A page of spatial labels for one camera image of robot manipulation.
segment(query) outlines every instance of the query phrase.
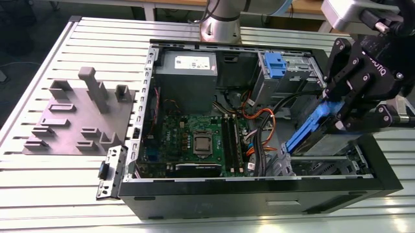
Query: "metal bracket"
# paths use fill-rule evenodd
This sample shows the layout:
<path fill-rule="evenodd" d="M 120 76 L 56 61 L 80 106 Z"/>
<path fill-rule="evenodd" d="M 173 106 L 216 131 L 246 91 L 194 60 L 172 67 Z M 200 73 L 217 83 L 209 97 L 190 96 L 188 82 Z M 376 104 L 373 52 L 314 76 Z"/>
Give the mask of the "metal bracket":
<path fill-rule="evenodd" d="M 290 167 L 290 154 L 286 153 L 285 143 L 281 144 L 281 149 L 266 164 L 266 176 L 294 176 Z"/>
<path fill-rule="evenodd" d="M 96 200 L 118 200 L 117 191 L 120 188 L 122 170 L 128 148 L 116 146 L 108 149 L 106 159 L 98 169 L 100 178 Z"/>
<path fill-rule="evenodd" d="M 395 108 L 400 123 L 408 123 L 409 117 L 407 114 L 407 104 L 404 97 L 397 95 L 393 99 L 387 100 L 387 105 L 391 105 Z"/>

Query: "green circuit board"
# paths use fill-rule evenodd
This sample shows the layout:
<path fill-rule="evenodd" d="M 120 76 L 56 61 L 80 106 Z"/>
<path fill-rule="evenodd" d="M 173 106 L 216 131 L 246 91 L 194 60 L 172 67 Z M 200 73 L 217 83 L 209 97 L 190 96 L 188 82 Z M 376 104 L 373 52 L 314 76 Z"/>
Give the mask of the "green circuit board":
<path fill-rule="evenodd" d="M 222 117 L 221 116 L 198 116 L 198 115 L 166 115 L 162 119 L 162 127 L 160 134 L 160 147 L 157 148 L 157 158 L 150 158 L 150 162 L 144 167 L 152 178 L 164 176 L 165 165 L 197 163 L 197 164 L 217 164 L 221 165 L 222 177 L 244 176 L 242 151 L 240 143 L 240 132 L 246 130 L 248 123 L 244 119 L 233 117 L 236 126 L 236 153 L 237 168 L 226 166 L 229 159 L 225 157 L 224 142 L 222 142 Z M 197 155 L 194 152 L 194 138 L 198 135 L 205 135 L 210 138 L 210 154 Z"/>

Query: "workbench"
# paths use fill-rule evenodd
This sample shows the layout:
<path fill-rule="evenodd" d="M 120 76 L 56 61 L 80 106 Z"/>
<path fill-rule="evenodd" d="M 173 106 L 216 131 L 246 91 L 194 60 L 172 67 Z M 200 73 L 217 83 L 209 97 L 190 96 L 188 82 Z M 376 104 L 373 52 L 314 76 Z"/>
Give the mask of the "workbench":
<path fill-rule="evenodd" d="M 326 54 L 337 36 L 344 35 L 241 28 L 242 44 L 316 48 Z M 102 18 L 73 18 L 68 22 L 0 131 L 0 229 L 89 233 L 415 232 L 415 130 L 376 135 L 404 189 L 326 215 L 144 221 L 122 201 L 94 200 L 97 170 L 105 156 L 21 154 L 50 98 L 53 80 L 85 87 L 77 70 L 92 66 L 106 88 L 126 84 L 138 91 L 150 38 L 194 41 L 198 27 Z"/>

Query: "side panel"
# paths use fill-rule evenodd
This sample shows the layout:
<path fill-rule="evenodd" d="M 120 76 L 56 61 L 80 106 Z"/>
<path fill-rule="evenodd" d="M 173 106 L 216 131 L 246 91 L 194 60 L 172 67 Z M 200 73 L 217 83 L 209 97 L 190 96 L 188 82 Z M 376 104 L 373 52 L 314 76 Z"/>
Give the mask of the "side panel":
<path fill-rule="evenodd" d="M 332 212 L 342 206 L 365 199 L 367 196 L 376 192 L 353 192 L 352 194 L 348 191 L 330 191 L 129 196 L 121 197 L 121 199 L 140 219 L 205 218 Z"/>

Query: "ram slot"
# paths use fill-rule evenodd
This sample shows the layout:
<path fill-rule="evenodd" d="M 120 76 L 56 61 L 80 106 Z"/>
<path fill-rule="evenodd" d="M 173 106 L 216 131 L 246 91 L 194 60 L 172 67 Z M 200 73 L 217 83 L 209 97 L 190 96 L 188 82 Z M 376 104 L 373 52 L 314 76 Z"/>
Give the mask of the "ram slot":
<path fill-rule="evenodd" d="M 225 169 L 230 171 L 233 168 L 233 157 L 230 155 L 230 140 L 229 140 L 229 129 L 228 129 L 228 118 L 221 118 L 221 141 L 222 141 L 222 152 L 225 156 Z"/>
<path fill-rule="evenodd" d="M 228 119 L 228 132 L 229 132 L 229 145 L 230 145 L 230 154 L 232 157 L 232 167 L 233 170 L 238 172 L 238 159 L 237 159 L 237 137 L 234 132 L 234 120 L 232 118 Z"/>

